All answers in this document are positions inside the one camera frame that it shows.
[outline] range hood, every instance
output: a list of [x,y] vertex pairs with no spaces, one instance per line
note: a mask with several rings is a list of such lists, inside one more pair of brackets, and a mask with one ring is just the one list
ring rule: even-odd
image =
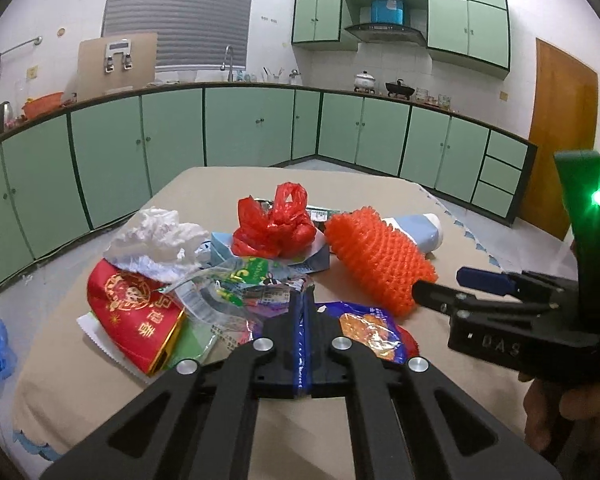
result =
[[416,28],[396,25],[395,23],[360,23],[345,28],[363,43],[387,43],[389,41],[403,41],[427,46],[427,41]]

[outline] table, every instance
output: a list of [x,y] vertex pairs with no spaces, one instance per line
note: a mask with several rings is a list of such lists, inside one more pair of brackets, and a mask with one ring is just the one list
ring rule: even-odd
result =
[[[437,199],[399,178],[280,168],[192,168],[146,206],[176,209],[180,221],[232,232],[238,225],[239,198],[249,194],[273,198],[276,185],[287,181],[302,184],[315,206],[353,210],[370,205],[383,217],[436,213],[444,241],[430,258],[442,285],[457,286],[456,270],[465,265],[498,270],[495,260]],[[128,224],[137,222],[135,215]],[[76,323],[90,309],[86,282],[92,268],[78,278],[36,335],[13,401],[14,429],[59,453],[67,452],[145,387],[104,355]],[[373,304],[334,255],[331,269],[312,277],[317,303]],[[514,432],[523,434],[526,386],[514,372],[449,350],[448,318],[442,314],[419,308],[402,325],[416,338],[423,356]],[[343,399],[263,400],[250,478],[352,479],[348,433]]]

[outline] towel rack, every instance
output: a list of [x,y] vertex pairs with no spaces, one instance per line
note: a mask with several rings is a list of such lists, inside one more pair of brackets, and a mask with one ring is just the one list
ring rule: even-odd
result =
[[8,48],[7,50],[5,50],[2,53],[2,56],[4,56],[7,52],[11,52],[12,50],[15,50],[21,46],[26,45],[27,43],[33,43],[34,45],[39,45],[40,43],[42,43],[42,36],[38,36],[36,38],[33,38],[32,40],[27,40],[27,41],[23,41],[21,44],[18,44],[16,46],[12,46],[11,48]]

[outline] green led light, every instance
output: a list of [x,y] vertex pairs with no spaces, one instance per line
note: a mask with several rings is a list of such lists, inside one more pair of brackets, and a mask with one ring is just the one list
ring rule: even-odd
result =
[[600,189],[597,190],[593,195],[591,195],[591,203],[595,205],[600,205]]

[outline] window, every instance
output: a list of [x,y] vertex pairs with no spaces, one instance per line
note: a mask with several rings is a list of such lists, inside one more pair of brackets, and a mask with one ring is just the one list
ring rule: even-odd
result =
[[245,68],[251,0],[107,0],[102,35],[157,32],[156,70],[217,68],[228,44]]

